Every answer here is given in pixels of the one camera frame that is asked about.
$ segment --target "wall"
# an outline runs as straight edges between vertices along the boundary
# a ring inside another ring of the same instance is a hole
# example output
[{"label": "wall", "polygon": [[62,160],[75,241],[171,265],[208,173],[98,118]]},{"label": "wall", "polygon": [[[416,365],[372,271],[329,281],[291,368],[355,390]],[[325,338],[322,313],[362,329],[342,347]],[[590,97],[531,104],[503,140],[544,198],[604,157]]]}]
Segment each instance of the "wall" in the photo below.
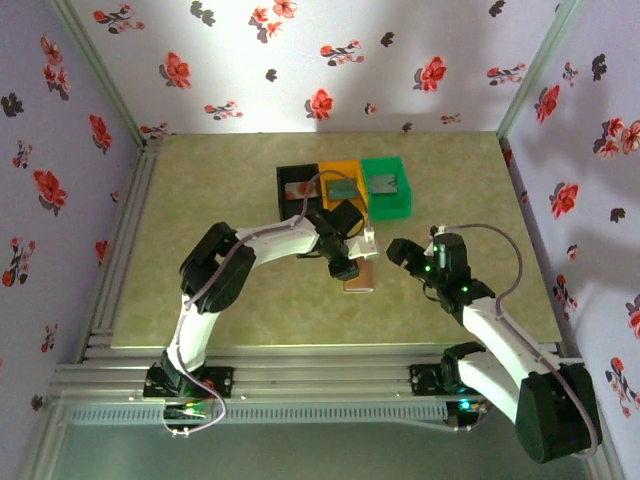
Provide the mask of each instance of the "wall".
[{"label": "wall", "polygon": [[114,199],[136,156],[94,84],[43,2],[2,3],[0,476],[6,479],[16,475],[55,364],[74,360]]},{"label": "wall", "polygon": [[584,2],[507,153],[549,293],[628,478],[640,470],[638,15],[634,2]]},{"label": "wall", "polygon": [[495,131],[558,6],[69,3],[149,135]]}]

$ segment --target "beige tabletop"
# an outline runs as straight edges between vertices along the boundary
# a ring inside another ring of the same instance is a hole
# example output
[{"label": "beige tabletop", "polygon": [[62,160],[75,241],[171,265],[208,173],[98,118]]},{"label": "beige tabletop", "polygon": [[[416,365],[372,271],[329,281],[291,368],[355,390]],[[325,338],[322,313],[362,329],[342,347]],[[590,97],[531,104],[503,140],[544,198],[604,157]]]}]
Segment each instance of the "beige tabletop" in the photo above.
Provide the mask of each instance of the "beige tabletop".
[{"label": "beige tabletop", "polygon": [[[374,222],[383,250],[373,293],[343,293],[324,259],[284,258],[252,271],[218,319],[209,346],[456,343],[472,337],[423,297],[421,284],[384,255],[396,237],[427,246],[431,225],[486,222],[522,249],[520,288],[505,301],[539,341],[560,335],[495,134],[177,135],[164,141],[137,236],[114,347],[169,344],[180,311],[180,264],[217,222],[232,228],[279,221],[276,167],[400,156],[413,216]],[[466,230],[472,274],[496,293],[516,257],[491,232]]]}]

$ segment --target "orange box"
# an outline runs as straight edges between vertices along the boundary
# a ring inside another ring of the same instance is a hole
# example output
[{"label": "orange box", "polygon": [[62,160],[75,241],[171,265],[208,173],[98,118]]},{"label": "orange box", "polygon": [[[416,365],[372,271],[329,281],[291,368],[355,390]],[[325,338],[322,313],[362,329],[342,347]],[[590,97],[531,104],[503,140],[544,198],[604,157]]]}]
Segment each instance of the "orange box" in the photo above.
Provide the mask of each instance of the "orange box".
[{"label": "orange box", "polygon": [[[364,198],[365,204],[362,204],[362,200],[359,198],[351,200],[351,202],[360,210],[362,216],[365,221],[367,219],[367,208],[369,206],[369,196],[367,195],[367,186],[364,182],[364,175],[362,174],[362,166],[360,165],[360,160],[338,160],[335,162],[318,162],[318,171],[323,172],[326,170],[337,170],[341,173],[344,173],[347,177],[352,178],[356,181],[356,185],[358,186],[358,190],[362,194]],[[326,173],[320,176],[320,185],[322,187],[322,204],[324,208],[327,210],[333,210],[336,208],[341,200],[329,200],[329,195],[327,192],[327,181],[328,180],[339,180],[342,179],[340,175],[335,173]]]}]

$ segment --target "black box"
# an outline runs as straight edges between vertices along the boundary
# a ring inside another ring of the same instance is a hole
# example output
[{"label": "black box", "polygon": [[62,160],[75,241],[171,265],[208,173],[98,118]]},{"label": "black box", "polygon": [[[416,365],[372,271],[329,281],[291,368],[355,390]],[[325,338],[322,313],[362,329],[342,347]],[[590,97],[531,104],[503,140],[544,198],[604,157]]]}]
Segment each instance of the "black box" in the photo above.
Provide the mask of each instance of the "black box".
[{"label": "black box", "polygon": [[[307,165],[292,165],[288,167],[276,167],[276,175],[278,180],[278,210],[280,211],[280,220],[286,220],[294,215],[302,213],[303,200],[286,200],[284,186],[287,183],[308,182],[318,173],[318,164],[310,163]],[[307,211],[322,209],[322,189],[320,178],[316,180],[317,197],[309,199]]]}]

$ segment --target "green box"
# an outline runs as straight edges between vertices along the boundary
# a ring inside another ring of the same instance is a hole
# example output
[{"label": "green box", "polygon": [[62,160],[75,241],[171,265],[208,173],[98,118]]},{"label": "green box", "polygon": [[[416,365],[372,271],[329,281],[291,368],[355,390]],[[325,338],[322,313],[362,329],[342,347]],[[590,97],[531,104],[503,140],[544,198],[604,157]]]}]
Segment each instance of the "green box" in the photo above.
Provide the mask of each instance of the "green box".
[{"label": "green box", "polygon": [[[369,195],[371,220],[391,220],[411,216],[411,187],[400,157],[365,158],[361,162],[364,181]],[[372,177],[394,175],[396,193],[371,193]]]}]

